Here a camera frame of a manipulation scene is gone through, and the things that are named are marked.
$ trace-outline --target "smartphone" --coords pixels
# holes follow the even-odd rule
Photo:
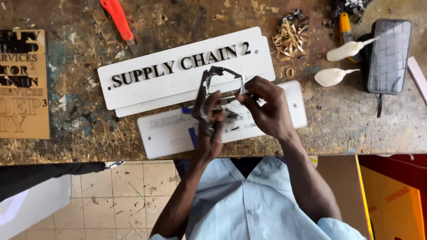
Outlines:
[[[365,90],[377,94],[398,94],[403,90],[412,23],[409,20],[379,19],[372,25],[369,70]]]

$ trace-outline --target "paint-stained table surface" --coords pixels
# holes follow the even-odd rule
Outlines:
[[[364,21],[353,28],[356,36],[369,32],[378,18],[413,22],[410,56],[427,73],[427,5],[424,0],[399,3],[377,0]],[[272,37],[282,16],[303,9],[310,17],[312,45],[309,56],[279,63],[273,59],[276,83],[288,81],[285,70],[295,69],[303,87],[308,126],[298,129],[310,155],[392,154],[427,152],[427,107],[409,74],[404,91],[385,96],[383,114],[376,118],[378,95],[363,91],[360,73],[324,88],[314,81],[320,69],[351,69],[349,60],[328,62],[326,52],[339,45],[338,29],[328,29],[329,1],[317,0],[120,0],[131,28],[136,31],[141,56],[230,32],[259,26]],[[148,114],[176,109],[169,106],[117,118],[105,107],[96,69],[132,58],[116,32],[116,48],[107,46],[83,0],[4,1],[0,8],[3,29],[44,29],[48,41],[51,140],[0,139],[0,165],[88,161],[146,160],[136,125]],[[335,40],[330,39],[333,33]],[[123,51],[123,56],[116,57]],[[173,157],[188,157],[191,152]],[[222,156],[281,155],[278,142],[263,136],[224,144]]]

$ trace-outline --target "blue masking tape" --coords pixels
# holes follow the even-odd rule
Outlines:
[[[197,135],[196,135],[196,131],[194,130],[194,127],[189,128],[188,132],[190,134],[191,141],[193,142],[194,149],[196,149]]]
[[[183,114],[192,114],[193,108],[181,108]]]

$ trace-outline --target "tiled floor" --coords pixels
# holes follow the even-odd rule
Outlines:
[[[146,240],[179,181],[172,160],[72,176],[71,203],[12,239]]]

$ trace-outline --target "shoe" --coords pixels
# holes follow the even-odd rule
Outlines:
[[[117,167],[125,163],[126,161],[117,161],[117,162],[105,162],[105,170]]]

